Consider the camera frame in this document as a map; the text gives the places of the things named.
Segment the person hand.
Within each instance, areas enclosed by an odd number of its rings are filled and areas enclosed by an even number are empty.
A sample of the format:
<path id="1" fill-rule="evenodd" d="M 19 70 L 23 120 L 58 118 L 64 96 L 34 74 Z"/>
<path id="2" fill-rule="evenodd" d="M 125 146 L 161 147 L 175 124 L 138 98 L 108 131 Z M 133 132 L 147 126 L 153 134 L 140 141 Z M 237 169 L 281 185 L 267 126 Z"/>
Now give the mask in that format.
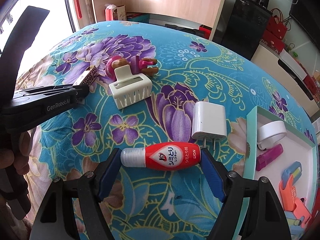
<path id="1" fill-rule="evenodd" d="M 31 137 L 28 132 L 23 132 L 18 141 L 18 153 L 9 149 L 1 150 L 0 168 L 6 168 L 13 165 L 19 175 L 25 175 L 29 172 L 29 155 L 31 151 Z"/>

